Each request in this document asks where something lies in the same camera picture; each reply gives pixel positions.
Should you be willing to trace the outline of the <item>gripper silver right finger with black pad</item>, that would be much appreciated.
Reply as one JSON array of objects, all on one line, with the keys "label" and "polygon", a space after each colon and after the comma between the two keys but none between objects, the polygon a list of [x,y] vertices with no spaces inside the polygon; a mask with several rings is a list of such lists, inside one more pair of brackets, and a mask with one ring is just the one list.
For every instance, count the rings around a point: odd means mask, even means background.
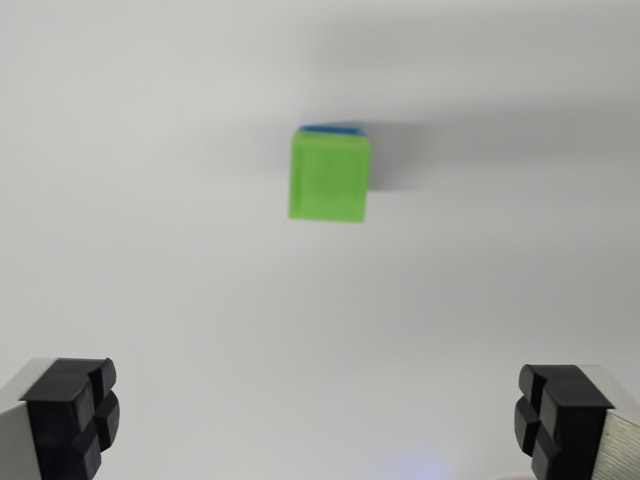
[{"label": "gripper silver right finger with black pad", "polygon": [[639,402],[596,365],[524,365],[514,410],[539,480],[637,480]]}]

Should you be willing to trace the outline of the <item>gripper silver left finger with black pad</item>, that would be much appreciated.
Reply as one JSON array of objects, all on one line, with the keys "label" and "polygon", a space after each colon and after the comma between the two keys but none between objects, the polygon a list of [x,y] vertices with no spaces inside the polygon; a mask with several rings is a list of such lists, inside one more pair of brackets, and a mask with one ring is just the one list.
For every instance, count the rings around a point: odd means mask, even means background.
[{"label": "gripper silver left finger with black pad", "polygon": [[109,359],[34,358],[1,387],[3,479],[93,479],[120,421]]}]

